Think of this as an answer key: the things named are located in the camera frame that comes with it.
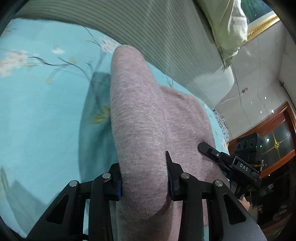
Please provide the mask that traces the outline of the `person's right hand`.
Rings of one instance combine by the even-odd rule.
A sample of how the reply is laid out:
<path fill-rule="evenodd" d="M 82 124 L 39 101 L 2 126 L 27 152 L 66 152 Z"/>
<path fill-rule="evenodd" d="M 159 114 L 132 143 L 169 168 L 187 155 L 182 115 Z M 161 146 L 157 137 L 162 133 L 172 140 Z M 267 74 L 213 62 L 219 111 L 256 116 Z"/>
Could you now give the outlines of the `person's right hand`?
<path fill-rule="evenodd" d="M 250 202 L 246 200 L 246 198 L 243 196 L 242 199 L 239 200 L 240 203 L 243 205 L 243 207 L 248 211 L 250 208 Z"/>

